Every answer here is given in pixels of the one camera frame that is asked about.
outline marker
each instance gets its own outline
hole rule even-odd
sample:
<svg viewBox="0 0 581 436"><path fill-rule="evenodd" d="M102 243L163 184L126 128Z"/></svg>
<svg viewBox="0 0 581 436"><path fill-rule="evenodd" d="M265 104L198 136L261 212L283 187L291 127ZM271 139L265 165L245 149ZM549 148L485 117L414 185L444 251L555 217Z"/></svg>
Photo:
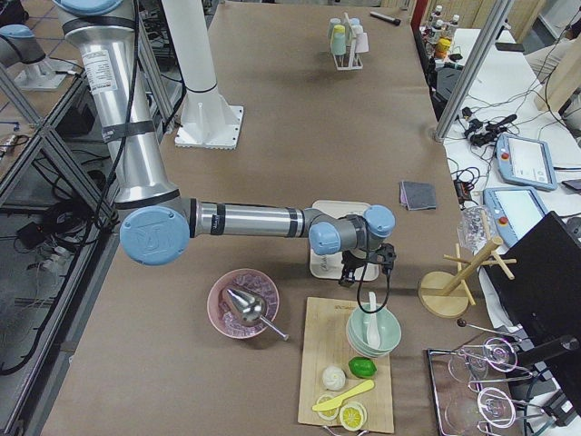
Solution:
<svg viewBox="0 0 581 436"><path fill-rule="evenodd" d="M388 23L391 23L393 25L399 25L401 23L401 20L399 18L394 18L393 16L387 16L384 14L380 14L379 12L369 12L371 16L375 16L376 18L383 20L383 21L387 21Z"/></svg>

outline monitor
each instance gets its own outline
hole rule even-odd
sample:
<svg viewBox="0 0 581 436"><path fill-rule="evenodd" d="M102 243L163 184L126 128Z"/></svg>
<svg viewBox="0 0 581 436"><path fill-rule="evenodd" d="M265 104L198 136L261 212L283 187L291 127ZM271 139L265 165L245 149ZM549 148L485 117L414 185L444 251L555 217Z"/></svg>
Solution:
<svg viewBox="0 0 581 436"><path fill-rule="evenodd" d="M581 341L581 242L554 212L526 233L505 258L515 279L487 267L511 321L520 323L535 346L570 334ZM545 361L563 393L581 414L581 350Z"/></svg>

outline lime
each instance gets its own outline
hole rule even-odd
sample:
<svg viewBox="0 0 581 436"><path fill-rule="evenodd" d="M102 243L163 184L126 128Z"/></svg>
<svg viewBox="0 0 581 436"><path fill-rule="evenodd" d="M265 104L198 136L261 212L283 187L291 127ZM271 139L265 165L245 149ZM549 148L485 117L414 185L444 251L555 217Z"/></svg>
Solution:
<svg viewBox="0 0 581 436"><path fill-rule="evenodd" d="M360 379L370 379L378 370L371 359L360 356L349 361L349 369L355 377Z"/></svg>

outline yellow butter knife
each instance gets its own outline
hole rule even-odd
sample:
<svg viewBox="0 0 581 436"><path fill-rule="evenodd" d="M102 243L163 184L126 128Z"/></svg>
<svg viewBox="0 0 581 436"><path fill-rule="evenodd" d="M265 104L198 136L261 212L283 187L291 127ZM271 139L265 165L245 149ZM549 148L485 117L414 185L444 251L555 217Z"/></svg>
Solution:
<svg viewBox="0 0 581 436"><path fill-rule="evenodd" d="M360 393L371 391L375 387L373 380L366 380L363 383L358 384L354 388L343 392L341 395L337 395L335 398L320 402L312 406L313 411L330 411L332 409L337 409L340 405L348 398L359 395Z"/></svg>

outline spoon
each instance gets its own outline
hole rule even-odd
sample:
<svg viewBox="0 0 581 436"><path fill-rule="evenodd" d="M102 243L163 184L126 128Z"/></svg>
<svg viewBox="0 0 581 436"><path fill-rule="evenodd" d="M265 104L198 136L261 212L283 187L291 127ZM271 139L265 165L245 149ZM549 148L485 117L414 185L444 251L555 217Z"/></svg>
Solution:
<svg viewBox="0 0 581 436"><path fill-rule="evenodd" d="M228 304L228 307L230 307L230 310L242 325L252 327L260 322L264 322L278 333L284 341L289 339L287 333L279 330L271 320L264 316L266 314L266 301L261 295L246 289L229 286L223 289L222 298L226 301L226 304Z"/></svg>
<svg viewBox="0 0 581 436"><path fill-rule="evenodd" d="M375 300L375 293L369 293L369 310L371 312L376 310L377 302ZM378 318L375 313L369 315L369 324L367 324L367 344L371 348L378 349L381 345L381 338L379 337Z"/></svg>

